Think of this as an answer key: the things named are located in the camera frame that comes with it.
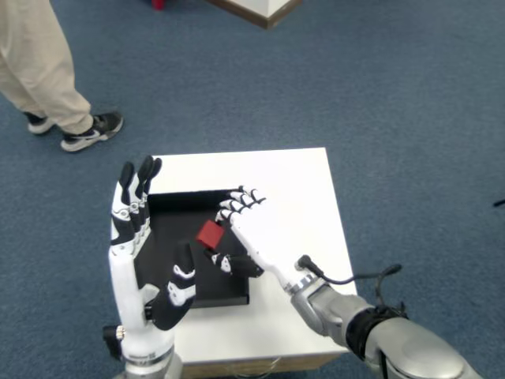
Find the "red object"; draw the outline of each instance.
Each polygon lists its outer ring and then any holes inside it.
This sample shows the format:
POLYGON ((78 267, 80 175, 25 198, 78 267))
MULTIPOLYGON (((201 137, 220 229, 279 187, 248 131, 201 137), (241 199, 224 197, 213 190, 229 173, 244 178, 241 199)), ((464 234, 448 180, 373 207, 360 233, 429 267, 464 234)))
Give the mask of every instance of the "red object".
POLYGON ((223 235, 224 229, 222 227, 214 221, 207 220, 198 232, 196 240, 208 249, 214 250, 219 244, 219 241, 221 241, 223 235))
POLYGON ((152 7, 156 10, 161 10, 165 6, 165 0, 152 0, 152 7))

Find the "black sneaker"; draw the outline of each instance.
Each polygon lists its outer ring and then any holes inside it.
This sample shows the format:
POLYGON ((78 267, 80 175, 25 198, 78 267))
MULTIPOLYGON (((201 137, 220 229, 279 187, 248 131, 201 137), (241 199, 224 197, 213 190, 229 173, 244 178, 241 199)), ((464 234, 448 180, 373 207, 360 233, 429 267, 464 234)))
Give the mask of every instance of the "black sneaker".
POLYGON ((118 112, 93 116, 90 130, 81 134, 63 134, 62 149, 66 152, 78 152, 98 141, 106 141, 113 137, 123 126, 123 116, 118 112))
POLYGON ((44 134, 54 126, 54 123, 48 117, 38 117, 34 114, 25 112, 24 115, 28 119, 28 130, 33 134, 44 134))

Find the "red cube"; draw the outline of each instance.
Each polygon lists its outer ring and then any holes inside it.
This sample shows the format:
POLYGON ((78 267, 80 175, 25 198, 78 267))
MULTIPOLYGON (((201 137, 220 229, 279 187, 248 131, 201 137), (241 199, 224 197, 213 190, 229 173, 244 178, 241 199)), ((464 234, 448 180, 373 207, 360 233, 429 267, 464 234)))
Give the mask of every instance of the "red cube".
POLYGON ((196 240, 208 249, 214 250, 219 244, 219 241, 221 241, 223 235, 224 229, 222 227, 214 221, 207 220, 198 232, 196 240))

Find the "black tray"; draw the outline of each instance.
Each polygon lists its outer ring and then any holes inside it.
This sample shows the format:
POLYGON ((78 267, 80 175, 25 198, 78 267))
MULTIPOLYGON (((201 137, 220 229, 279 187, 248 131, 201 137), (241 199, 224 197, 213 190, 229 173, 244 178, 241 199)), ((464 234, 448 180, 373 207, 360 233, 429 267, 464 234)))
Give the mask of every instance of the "black tray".
MULTIPOLYGON (((249 281, 228 276, 204 256, 204 248, 195 237, 206 220, 213 220, 219 202, 230 191, 214 190, 188 193, 150 195, 151 228, 155 235, 154 253, 141 254, 135 260, 139 287, 152 283, 166 284, 167 271, 172 267, 171 253, 178 241, 190 242, 196 269, 196 298, 193 308, 239 306, 249 304, 249 281)), ((244 247, 227 229, 218 246, 219 252, 246 254, 244 247)))

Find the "person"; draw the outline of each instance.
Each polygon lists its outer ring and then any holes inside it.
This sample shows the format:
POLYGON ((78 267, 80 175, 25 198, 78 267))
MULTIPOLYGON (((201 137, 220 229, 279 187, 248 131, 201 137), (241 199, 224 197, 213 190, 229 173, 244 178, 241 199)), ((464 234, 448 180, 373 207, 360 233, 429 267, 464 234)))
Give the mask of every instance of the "person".
POLYGON ((61 146, 77 152, 113 137, 118 112, 91 115, 75 89, 69 45, 49 0, 0 0, 0 92, 28 119, 28 130, 63 132, 61 146))

